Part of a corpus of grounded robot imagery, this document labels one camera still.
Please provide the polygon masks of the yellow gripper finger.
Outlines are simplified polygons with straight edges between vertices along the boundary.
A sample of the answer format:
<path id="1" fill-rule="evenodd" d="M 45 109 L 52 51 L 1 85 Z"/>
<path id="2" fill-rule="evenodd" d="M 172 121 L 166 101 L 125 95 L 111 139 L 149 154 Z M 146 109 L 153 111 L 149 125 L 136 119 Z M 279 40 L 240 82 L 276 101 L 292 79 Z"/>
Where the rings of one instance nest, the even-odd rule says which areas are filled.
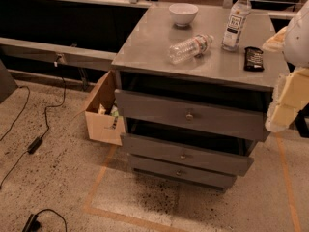
<path id="1" fill-rule="evenodd" d="M 280 29 L 277 33 L 264 42 L 262 49 L 270 52 L 282 51 L 284 48 L 286 31 L 286 27 Z"/>
<path id="2" fill-rule="evenodd" d="M 266 129 L 286 130 L 298 112 L 309 103 L 309 69 L 296 67 L 288 75 L 280 74 L 267 111 Z"/>

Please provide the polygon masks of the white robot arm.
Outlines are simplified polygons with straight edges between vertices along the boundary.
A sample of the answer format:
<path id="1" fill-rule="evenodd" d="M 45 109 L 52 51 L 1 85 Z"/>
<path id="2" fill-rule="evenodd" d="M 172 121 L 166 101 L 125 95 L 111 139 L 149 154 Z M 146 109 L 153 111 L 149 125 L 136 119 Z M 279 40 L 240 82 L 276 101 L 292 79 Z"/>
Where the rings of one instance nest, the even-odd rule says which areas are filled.
<path id="1" fill-rule="evenodd" d="M 295 66 L 288 75 L 279 75 L 267 112 L 267 130 L 280 132 L 309 103 L 309 1 L 286 27 L 263 44 L 263 50 L 282 51 L 285 60 Z"/>

